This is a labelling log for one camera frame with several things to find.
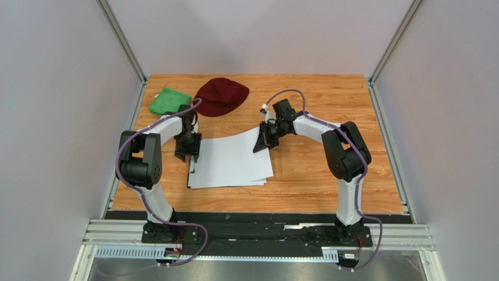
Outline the white paper sheet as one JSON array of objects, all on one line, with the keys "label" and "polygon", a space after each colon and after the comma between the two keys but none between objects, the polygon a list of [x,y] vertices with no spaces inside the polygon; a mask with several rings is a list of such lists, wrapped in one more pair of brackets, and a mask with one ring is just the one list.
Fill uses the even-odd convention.
[{"label": "white paper sheet", "polygon": [[242,180],[222,180],[213,183],[201,183],[195,179],[196,173],[191,179],[191,189],[218,188],[218,187],[239,187],[239,186],[263,186],[267,183],[267,179],[259,179],[253,181]]},{"label": "white paper sheet", "polygon": [[252,150],[259,128],[237,135],[203,139],[196,163],[195,179],[201,183],[222,180],[253,181],[274,175],[268,149],[258,153]]}]

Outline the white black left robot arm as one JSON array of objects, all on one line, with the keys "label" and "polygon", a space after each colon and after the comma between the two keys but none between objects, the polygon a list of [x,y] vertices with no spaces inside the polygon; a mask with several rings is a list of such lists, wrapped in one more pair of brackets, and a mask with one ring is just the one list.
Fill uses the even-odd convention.
[{"label": "white black left robot arm", "polygon": [[197,131],[198,116],[192,105],[181,105],[156,122],[138,131],[123,131],[115,160],[117,178],[133,189],[146,208],[143,226],[145,243],[172,243],[180,237],[184,224],[177,221],[175,209],[168,203],[160,178],[163,173],[162,146],[175,140],[174,156],[196,162],[202,134]]}]

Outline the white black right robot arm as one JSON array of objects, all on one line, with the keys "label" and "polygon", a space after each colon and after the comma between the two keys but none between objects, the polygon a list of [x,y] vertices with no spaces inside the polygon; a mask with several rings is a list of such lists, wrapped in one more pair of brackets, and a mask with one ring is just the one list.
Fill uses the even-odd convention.
[{"label": "white black right robot arm", "polygon": [[360,191],[371,155],[354,122],[329,123],[307,112],[295,111],[287,99],[275,103],[273,111],[264,104],[265,117],[259,125],[253,148],[257,153],[279,146],[279,140],[289,134],[305,136],[323,145],[327,165],[338,184],[338,209],[333,236],[338,243],[348,245],[357,240],[363,227],[360,215]]}]

